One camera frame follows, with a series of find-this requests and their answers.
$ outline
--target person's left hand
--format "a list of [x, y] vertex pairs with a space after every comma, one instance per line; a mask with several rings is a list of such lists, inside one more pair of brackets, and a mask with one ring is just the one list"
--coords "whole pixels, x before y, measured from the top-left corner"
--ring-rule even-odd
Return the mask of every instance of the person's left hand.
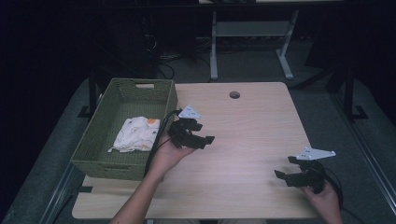
[[167, 133], [162, 136], [159, 144], [160, 148], [155, 153], [151, 162], [151, 167], [149, 169], [151, 173], [164, 176], [166, 172], [175, 167], [181, 159], [195, 151], [195, 149], [190, 147], [177, 148], [169, 138], [170, 136]]

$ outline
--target background desk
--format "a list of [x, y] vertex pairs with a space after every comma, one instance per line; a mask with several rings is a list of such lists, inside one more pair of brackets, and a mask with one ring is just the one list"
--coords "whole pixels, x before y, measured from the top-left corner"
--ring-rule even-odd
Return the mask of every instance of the background desk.
[[[231, 91], [240, 93], [232, 99]], [[316, 217], [304, 195], [277, 179], [274, 169], [299, 172], [288, 156], [309, 146], [283, 83], [177, 84], [180, 107], [193, 105], [215, 135], [170, 171], [147, 218]], [[73, 216], [112, 218], [134, 191], [134, 181], [86, 177]]]

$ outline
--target white cloth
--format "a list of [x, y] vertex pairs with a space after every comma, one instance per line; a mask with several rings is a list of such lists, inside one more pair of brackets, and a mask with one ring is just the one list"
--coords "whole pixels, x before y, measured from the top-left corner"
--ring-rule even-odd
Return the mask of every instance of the white cloth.
[[127, 119], [119, 131], [113, 147], [108, 152], [113, 149], [119, 152], [150, 151], [159, 128], [159, 119], [146, 119], [144, 117]]

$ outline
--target hand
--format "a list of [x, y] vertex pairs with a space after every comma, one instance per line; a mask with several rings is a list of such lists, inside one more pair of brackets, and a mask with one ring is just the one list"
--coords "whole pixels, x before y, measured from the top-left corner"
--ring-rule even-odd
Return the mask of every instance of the hand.
[[315, 194], [311, 187], [302, 187], [300, 190], [305, 194], [305, 197], [315, 207], [326, 223], [343, 223], [338, 203], [338, 195], [327, 180], [324, 182], [323, 191], [319, 194]]
[[164, 176], [165, 173], [175, 167], [181, 159], [195, 151], [195, 149], [190, 147], [177, 148], [169, 138], [170, 136], [167, 133], [161, 138], [159, 144], [160, 148], [155, 153], [151, 162], [151, 167], [149, 169], [150, 173]]

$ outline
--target white desk frame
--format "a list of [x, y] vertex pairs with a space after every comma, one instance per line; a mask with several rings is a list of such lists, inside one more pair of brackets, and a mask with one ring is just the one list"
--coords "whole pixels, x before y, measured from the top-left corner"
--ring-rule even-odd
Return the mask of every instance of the white desk frame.
[[276, 50], [277, 58], [287, 79], [293, 79], [286, 51], [289, 46], [299, 10], [294, 10], [289, 21], [217, 21], [216, 11], [212, 21], [212, 50], [210, 52], [210, 78], [218, 79], [218, 59], [216, 56], [217, 36], [285, 36], [281, 49]]

